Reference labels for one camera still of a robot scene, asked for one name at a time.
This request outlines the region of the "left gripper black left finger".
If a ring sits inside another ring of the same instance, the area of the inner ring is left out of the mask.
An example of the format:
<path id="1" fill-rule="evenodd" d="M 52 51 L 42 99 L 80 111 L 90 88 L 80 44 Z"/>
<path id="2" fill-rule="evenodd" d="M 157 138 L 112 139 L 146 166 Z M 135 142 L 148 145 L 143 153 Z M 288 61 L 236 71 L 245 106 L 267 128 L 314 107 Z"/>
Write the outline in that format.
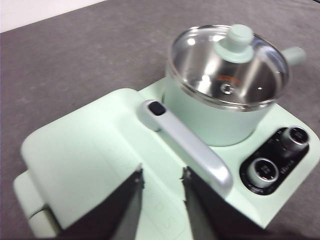
<path id="1" fill-rule="evenodd" d="M 59 240 L 134 240 L 143 205 L 141 165 L 105 200 L 58 235 Z"/>

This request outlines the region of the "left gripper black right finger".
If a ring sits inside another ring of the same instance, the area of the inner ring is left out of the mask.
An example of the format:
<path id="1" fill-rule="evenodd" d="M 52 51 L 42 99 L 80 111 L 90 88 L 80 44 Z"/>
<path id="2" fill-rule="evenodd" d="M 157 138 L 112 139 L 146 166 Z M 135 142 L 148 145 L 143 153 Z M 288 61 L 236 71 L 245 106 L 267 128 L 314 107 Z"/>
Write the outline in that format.
<path id="1" fill-rule="evenodd" d="M 182 174 L 185 208 L 194 240 L 254 240 L 267 231 L 226 202 L 190 167 Z"/>

